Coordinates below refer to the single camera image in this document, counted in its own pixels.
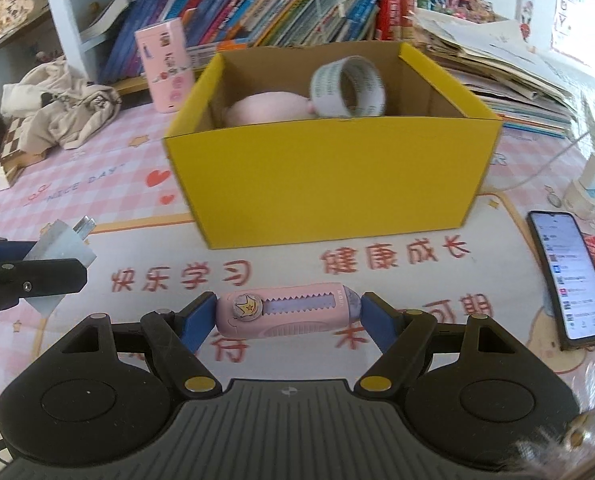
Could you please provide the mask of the white charger plug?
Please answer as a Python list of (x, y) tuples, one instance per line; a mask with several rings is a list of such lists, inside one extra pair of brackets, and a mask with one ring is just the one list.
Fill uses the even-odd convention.
[(25, 261), (77, 259), (85, 268), (96, 260), (96, 254), (86, 244), (86, 238), (96, 227), (89, 216), (82, 217), (74, 226), (56, 220), (24, 257)]

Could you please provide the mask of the stack of papers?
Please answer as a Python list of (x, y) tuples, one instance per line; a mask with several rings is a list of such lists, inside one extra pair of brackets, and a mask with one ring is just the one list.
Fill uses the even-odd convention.
[(573, 136), (576, 98), (521, 39), (516, 21), (477, 24), (434, 11), (411, 14), (413, 44), (478, 96), (509, 129)]

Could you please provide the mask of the black smartphone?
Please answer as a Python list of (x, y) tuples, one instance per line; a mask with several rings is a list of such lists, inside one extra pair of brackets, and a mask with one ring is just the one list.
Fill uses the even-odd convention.
[(526, 221), (543, 268), (560, 347), (595, 346), (595, 265), (573, 214), (532, 210)]

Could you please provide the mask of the pink plush toy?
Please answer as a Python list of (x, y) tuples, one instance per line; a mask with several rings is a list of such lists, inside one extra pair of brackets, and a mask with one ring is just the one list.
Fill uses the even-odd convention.
[(313, 103), (305, 96), (283, 91), (262, 92), (247, 96), (226, 108), (222, 123), (225, 127), (240, 127), (316, 117)]

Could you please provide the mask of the white power strip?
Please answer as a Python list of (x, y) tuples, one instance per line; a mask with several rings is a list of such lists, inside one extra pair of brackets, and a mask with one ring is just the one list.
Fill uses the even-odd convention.
[(581, 175), (573, 179), (563, 197), (563, 204), (583, 220), (595, 219), (595, 153), (589, 155)]

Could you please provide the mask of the row of books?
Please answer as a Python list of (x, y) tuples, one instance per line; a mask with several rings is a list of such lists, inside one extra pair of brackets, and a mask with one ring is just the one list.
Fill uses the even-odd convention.
[(98, 68), (102, 84), (143, 75), (136, 34), (178, 18), (194, 64), (218, 50), (311, 47), (409, 37), (412, 15), (430, 10), (482, 24), (495, 21), (486, 0), (116, 0), (110, 49)]

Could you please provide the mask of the wooden chess board box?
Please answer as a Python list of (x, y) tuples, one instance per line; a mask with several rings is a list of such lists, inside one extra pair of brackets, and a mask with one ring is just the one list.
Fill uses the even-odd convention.
[(0, 148), (0, 192), (12, 188), (23, 170), (38, 164), (46, 158), (46, 154), (30, 154), (20, 148), (23, 119), (14, 118), (9, 130), (3, 138)]

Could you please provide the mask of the pink utility knife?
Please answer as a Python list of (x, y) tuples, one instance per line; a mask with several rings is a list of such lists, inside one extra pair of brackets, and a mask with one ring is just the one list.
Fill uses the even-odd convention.
[(228, 338), (262, 339), (340, 330), (360, 313), (360, 296), (341, 283), (258, 288), (221, 296), (216, 326)]

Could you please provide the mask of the pink sticker-covered cylinder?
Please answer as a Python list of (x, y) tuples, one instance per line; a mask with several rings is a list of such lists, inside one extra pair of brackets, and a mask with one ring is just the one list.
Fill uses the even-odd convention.
[(142, 28), (134, 38), (156, 112), (177, 112), (194, 85), (182, 21), (173, 18)]

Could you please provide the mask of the beige hoodie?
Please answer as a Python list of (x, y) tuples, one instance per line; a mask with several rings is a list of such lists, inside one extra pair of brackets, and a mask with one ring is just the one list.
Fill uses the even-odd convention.
[(35, 155), (54, 146), (81, 148), (121, 107), (114, 88), (79, 76), (59, 58), (36, 66), (17, 84), (5, 84), (0, 112), (20, 121), (18, 147)]

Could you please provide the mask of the pink checkered desk mat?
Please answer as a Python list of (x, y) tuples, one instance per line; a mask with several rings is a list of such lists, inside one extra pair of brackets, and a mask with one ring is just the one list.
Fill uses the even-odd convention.
[(0, 394), (95, 313), (134, 323), (203, 292), (343, 285), (439, 322), (487, 315), (595, 406), (595, 344), (563, 349), (527, 224), (565, 211), (588, 140), (461, 112), (235, 129), (189, 118), (125, 110), (0, 192), (8, 240), (96, 221), (80, 292), (0, 313)]

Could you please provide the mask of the yellow cardboard box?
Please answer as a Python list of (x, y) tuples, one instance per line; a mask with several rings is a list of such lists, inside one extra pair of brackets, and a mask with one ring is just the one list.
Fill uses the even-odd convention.
[[(222, 123), (247, 96), (308, 96), (320, 66), (354, 55), (380, 72), (382, 116)], [(499, 117), (431, 58), (363, 41), (215, 55), (164, 143), (207, 245), (226, 249), (457, 228), (500, 133)]]

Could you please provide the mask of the clear packing tape roll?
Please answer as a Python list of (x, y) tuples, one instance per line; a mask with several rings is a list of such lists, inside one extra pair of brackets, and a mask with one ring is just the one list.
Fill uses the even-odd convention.
[(311, 77), (309, 99), (323, 118), (378, 117), (386, 107), (380, 72), (358, 55), (320, 66)]

